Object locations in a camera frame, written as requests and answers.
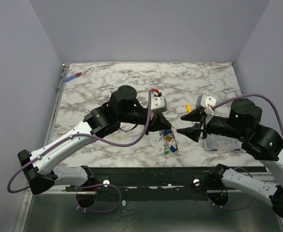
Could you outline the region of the blue tag key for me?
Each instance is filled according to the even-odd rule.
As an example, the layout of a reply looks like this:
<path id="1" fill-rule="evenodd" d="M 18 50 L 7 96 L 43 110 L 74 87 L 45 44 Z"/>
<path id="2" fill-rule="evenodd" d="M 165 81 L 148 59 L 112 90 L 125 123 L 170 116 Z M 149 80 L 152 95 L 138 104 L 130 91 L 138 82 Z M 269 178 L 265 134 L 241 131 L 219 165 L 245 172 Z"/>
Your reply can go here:
<path id="1" fill-rule="evenodd" d="M 169 130 L 162 130 L 162 135 L 167 136 L 169 134 Z"/>

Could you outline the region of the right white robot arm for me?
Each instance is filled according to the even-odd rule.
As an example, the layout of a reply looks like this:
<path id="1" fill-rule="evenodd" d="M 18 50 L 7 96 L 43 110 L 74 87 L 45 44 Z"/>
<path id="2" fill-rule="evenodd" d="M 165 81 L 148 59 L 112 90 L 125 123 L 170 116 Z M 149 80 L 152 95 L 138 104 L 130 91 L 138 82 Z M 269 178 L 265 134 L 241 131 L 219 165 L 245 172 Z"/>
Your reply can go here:
<path id="1" fill-rule="evenodd" d="M 208 134 L 239 140 L 241 148 L 263 164 L 277 183 L 265 183 L 218 164 L 200 179 L 199 186 L 208 190 L 240 190 L 263 201 L 283 218 L 283 128 L 278 133 L 261 125 L 262 109 L 249 97 L 249 94 L 241 95 L 216 103 L 210 96 L 201 95 L 195 109 L 181 117 L 181 120 L 194 122 L 194 125 L 177 129 L 177 133 L 195 142 Z"/>

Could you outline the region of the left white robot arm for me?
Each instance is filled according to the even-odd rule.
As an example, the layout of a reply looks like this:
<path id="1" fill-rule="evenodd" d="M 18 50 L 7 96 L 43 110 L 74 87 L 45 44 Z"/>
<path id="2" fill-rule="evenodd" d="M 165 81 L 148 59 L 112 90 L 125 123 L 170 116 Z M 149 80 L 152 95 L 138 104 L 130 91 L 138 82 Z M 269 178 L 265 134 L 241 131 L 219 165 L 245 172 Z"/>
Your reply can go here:
<path id="1" fill-rule="evenodd" d="M 89 190 L 94 176 L 87 166 L 60 167 L 59 164 L 83 147 L 101 141 L 112 146 L 129 147 L 138 143 L 145 134 L 171 129 L 171 123 L 164 117 L 167 101 L 158 90 L 151 89 L 148 106 L 144 108 L 137 100 L 137 91 L 128 85 L 120 86 L 111 94 L 108 102 L 87 114 L 69 132 L 35 150 L 22 150 L 18 159 L 32 194 L 37 195 L 53 186 L 71 185 Z M 121 123 L 142 125 L 141 135 L 128 144 L 117 144 L 105 137 L 118 131 Z"/>

